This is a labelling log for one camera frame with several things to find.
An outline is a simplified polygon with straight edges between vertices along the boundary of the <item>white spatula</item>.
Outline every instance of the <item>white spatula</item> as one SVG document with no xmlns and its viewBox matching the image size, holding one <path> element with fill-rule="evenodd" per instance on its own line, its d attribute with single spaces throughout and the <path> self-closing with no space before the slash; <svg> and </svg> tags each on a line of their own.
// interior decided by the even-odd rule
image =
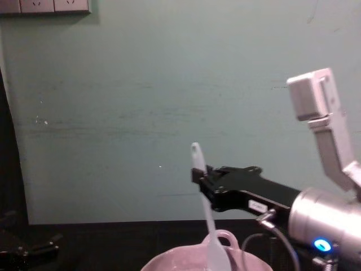
<svg viewBox="0 0 361 271">
<path fill-rule="evenodd" d="M 198 143 L 193 143 L 191 147 L 193 167 L 198 168 L 207 174 L 202 149 Z M 210 241 L 207 247 L 207 268 L 209 271 L 231 271 L 231 263 L 226 250 L 217 238 L 215 224 L 212 218 L 212 209 L 205 195 L 201 193 L 203 209 L 207 221 Z"/>
</svg>

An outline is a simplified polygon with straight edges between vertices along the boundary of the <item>bowl handle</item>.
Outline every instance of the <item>bowl handle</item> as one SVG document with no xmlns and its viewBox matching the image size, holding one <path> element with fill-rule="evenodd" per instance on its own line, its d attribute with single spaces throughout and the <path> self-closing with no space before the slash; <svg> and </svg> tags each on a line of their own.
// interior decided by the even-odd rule
<svg viewBox="0 0 361 271">
<path fill-rule="evenodd" d="M 218 238 L 219 237 L 226 238 L 229 241 L 229 243 L 231 244 L 231 246 L 230 246 L 231 248 L 233 248 L 235 250 L 239 250 L 237 238 L 233 235 L 233 233 L 231 233 L 228 230 L 216 230 L 215 233 Z M 202 244 L 208 244 L 209 239 L 210 239 L 210 236 L 208 234 L 202 241 Z"/>
</svg>

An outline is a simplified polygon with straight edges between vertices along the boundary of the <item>power socket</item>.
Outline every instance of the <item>power socket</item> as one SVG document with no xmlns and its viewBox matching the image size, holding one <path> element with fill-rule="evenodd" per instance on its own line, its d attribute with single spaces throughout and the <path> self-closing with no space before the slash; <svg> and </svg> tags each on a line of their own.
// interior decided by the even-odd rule
<svg viewBox="0 0 361 271">
<path fill-rule="evenodd" d="M 0 14 L 15 14 L 20 13 L 19 0 L 1 0 L 0 1 Z"/>
<path fill-rule="evenodd" d="M 54 0 L 20 0 L 21 13 L 54 12 Z"/>
<path fill-rule="evenodd" d="M 91 0 L 54 0 L 55 12 L 86 12 L 90 13 Z"/>
</svg>

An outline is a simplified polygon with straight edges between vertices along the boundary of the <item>gray cable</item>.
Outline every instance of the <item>gray cable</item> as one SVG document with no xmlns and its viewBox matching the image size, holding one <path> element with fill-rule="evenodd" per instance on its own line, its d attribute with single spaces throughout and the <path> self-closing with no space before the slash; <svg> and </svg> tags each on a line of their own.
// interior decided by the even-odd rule
<svg viewBox="0 0 361 271">
<path fill-rule="evenodd" d="M 241 246 L 241 259 L 242 259 L 241 264 L 242 264 L 243 271 L 249 271 L 246 266 L 246 257 L 245 257 L 245 255 L 246 255 L 245 250 L 247 248 L 249 241 L 253 238 L 262 237 L 262 236 L 264 236 L 263 233 L 255 233 L 255 234 L 250 235 L 249 237 L 247 237 L 245 239 L 245 241 L 243 241 L 242 246 Z"/>
<path fill-rule="evenodd" d="M 287 239 L 287 237 L 277 228 L 272 228 L 272 229 L 267 228 L 267 230 L 271 231 L 275 236 L 277 236 L 286 246 L 286 248 L 292 258 L 294 271 L 301 271 L 300 261 L 298 260 L 297 253 L 295 252 L 294 248 L 292 247 L 292 245 L 289 242 L 289 240 Z M 241 246 L 241 259 L 242 259 L 241 264 L 242 264 L 244 271 L 249 271 L 246 266 L 246 263 L 245 263 L 245 250 L 246 250 L 246 247 L 247 247 L 249 241 L 253 238 L 262 237 L 262 236 L 264 236 L 263 233 L 252 234 L 249 237 L 247 237 L 245 239 L 245 241 L 243 241 L 242 246 Z"/>
<path fill-rule="evenodd" d="M 293 269 L 294 271 L 301 271 L 300 268 L 300 261 L 298 260 L 298 256 L 294 248 L 292 247 L 291 243 L 287 239 L 287 237 L 277 228 L 269 229 L 275 236 L 277 236 L 286 246 L 289 255 L 291 256 L 291 259 L 293 261 Z"/>
</svg>

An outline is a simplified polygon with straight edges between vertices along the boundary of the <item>pink bowl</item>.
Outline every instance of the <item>pink bowl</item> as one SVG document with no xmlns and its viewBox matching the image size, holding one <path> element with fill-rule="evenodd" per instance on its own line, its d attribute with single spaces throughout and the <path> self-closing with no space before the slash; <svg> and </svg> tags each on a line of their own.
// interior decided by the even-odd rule
<svg viewBox="0 0 361 271">
<path fill-rule="evenodd" d="M 244 271 L 241 267 L 241 250 L 236 237 L 227 230 L 217 230 L 217 236 L 226 238 L 231 246 L 224 248 L 231 261 L 232 271 Z M 176 247 L 154 257 L 141 271 L 206 271 L 206 248 L 209 235 L 194 246 Z M 245 253 L 246 265 L 252 271 L 272 271 L 260 258 Z"/>
</svg>

